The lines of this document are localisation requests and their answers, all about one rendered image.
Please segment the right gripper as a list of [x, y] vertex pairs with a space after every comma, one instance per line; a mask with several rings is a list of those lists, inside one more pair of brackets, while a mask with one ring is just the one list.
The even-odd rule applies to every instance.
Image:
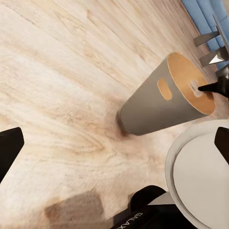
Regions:
[[211, 83], [198, 87], [199, 91], [218, 92], [219, 94], [229, 98], [229, 78], [220, 76], [217, 83]]

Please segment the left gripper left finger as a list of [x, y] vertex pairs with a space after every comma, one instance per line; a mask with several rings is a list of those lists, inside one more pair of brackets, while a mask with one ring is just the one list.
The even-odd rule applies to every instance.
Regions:
[[19, 126], [0, 132], [0, 183], [23, 146], [24, 138]]

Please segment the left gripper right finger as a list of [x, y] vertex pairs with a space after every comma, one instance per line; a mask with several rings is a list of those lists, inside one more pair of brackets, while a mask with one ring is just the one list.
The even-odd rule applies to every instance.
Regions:
[[214, 144], [229, 164], [229, 128], [218, 127]]

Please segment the trash can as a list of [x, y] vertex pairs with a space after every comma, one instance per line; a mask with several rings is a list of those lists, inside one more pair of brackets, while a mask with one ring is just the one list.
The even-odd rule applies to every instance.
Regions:
[[121, 107], [125, 128], [142, 136], [214, 114], [213, 92], [203, 91], [195, 97], [191, 80], [200, 86], [208, 84], [187, 57], [170, 52]]

